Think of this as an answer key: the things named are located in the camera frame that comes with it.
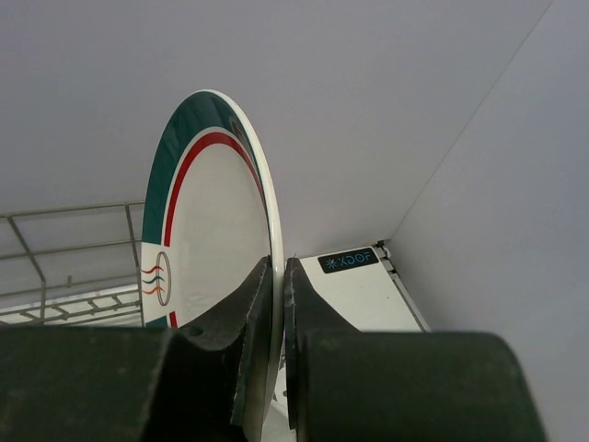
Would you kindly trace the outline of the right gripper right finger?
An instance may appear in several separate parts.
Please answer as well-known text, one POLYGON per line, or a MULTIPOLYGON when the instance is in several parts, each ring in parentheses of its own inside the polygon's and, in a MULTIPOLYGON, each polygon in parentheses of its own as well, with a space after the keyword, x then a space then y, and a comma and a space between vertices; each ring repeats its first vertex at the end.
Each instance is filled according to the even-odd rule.
POLYGON ((286 264, 287 410, 300 441, 543 441, 507 342, 486 332, 360 331, 286 264))

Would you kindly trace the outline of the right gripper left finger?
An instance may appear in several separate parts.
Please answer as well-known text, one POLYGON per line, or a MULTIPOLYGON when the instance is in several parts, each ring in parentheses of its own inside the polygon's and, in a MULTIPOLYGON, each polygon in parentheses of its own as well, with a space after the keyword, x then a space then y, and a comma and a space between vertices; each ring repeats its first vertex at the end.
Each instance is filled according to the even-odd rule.
POLYGON ((165 327, 5 326, 5 441, 258 441, 271 347, 268 258, 165 327))

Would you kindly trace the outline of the round teal rimmed plate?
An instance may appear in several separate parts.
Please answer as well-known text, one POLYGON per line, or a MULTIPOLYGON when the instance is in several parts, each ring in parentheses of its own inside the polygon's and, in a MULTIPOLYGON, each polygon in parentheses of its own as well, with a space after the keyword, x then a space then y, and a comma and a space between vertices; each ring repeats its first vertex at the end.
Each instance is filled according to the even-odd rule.
POLYGON ((170 117, 141 238, 143 323, 165 333, 147 441, 258 441, 282 345, 283 239, 245 112, 204 89, 170 117))

